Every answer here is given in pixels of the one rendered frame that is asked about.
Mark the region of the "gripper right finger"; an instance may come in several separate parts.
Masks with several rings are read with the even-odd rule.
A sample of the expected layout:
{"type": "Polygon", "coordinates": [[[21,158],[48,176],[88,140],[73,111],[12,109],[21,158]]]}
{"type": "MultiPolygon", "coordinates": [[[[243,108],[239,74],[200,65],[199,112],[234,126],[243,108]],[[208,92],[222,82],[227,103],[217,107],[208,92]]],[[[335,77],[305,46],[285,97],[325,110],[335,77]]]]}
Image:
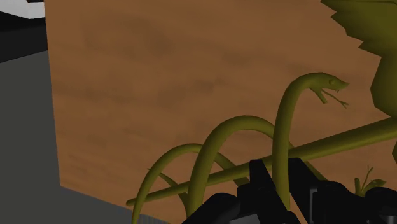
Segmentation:
{"type": "Polygon", "coordinates": [[[288,159],[289,191],[308,224],[397,224],[397,191],[372,185],[363,196],[317,178],[300,158],[288,159]]]}

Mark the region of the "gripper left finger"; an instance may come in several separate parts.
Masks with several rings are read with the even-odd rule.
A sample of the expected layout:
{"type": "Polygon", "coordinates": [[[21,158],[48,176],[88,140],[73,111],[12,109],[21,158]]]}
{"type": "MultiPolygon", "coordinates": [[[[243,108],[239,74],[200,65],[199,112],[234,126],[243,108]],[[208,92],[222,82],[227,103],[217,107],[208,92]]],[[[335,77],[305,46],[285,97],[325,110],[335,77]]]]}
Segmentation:
{"type": "Polygon", "coordinates": [[[249,177],[236,196],[215,193],[182,224],[298,224],[278,196],[263,160],[249,162],[249,177]]]}

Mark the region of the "olive green winged snake figure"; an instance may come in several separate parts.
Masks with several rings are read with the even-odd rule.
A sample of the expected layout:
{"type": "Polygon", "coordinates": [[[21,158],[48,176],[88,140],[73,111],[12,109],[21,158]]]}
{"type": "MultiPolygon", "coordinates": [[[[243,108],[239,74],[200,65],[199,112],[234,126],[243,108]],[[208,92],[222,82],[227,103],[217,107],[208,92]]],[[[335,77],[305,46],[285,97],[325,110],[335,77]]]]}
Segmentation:
{"type": "Polygon", "coordinates": [[[277,192],[285,205],[289,204],[291,189],[291,181],[287,179],[289,156],[311,160],[397,138],[397,0],[321,1],[334,11],[334,21],[345,29],[346,34],[361,41],[362,50],[380,57],[370,92],[373,105],[385,113],[386,118],[293,147],[289,141],[291,122],[302,92],[311,90],[321,102],[326,102],[333,91],[347,86],[345,81],[327,73],[299,76],[286,88],[274,123],[257,116],[236,116],[220,123],[203,144],[182,144],[164,153],[149,169],[137,196],[127,201],[133,208],[131,224],[138,224],[141,209],[147,201],[185,193],[186,213],[192,214],[201,205],[207,186],[226,181],[245,183],[249,172],[247,164],[234,166],[219,153],[223,143],[240,130],[253,130],[272,138],[272,153],[263,161],[271,168],[277,192]],[[152,192],[151,187],[163,169],[185,153],[197,154],[190,180],[152,192]]]}

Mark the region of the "brown wooden table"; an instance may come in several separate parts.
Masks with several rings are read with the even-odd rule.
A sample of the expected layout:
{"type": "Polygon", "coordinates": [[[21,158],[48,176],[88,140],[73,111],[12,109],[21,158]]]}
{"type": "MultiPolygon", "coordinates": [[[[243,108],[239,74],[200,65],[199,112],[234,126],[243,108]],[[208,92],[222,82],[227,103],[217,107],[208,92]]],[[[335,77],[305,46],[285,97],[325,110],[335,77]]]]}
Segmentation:
{"type": "Polygon", "coordinates": [[[380,58],[329,1],[45,0],[62,185],[123,206],[166,151],[235,116],[273,122],[311,72],[348,87],[326,104],[303,92],[295,146],[385,121],[370,93],[380,58]]]}

